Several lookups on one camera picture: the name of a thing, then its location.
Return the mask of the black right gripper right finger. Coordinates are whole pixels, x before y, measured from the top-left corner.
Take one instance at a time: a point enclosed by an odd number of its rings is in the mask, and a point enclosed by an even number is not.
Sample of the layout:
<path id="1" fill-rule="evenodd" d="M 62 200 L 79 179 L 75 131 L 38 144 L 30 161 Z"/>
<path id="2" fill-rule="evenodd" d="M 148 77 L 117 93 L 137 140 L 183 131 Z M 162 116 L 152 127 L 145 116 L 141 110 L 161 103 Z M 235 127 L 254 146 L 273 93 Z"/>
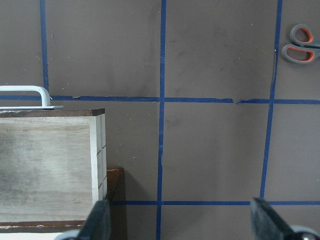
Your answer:
<path id="1" fill-rule="evenodd" d="M 255 240 L 297 240 L 293 229 L 264 199 L 251 199 L 250 216 Z"/>

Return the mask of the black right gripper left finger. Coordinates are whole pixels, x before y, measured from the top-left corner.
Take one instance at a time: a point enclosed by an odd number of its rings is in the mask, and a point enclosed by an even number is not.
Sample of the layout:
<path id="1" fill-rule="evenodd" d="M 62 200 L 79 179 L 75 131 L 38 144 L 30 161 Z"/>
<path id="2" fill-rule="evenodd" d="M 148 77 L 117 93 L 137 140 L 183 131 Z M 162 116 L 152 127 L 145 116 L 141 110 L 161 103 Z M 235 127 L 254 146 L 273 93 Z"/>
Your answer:
<path id="1" fill-rule="evenodd" d="M 81 230 L 77 240 L 109 240 L 111 236 L 111 213 L 108 200 L 97 201 Z"/>

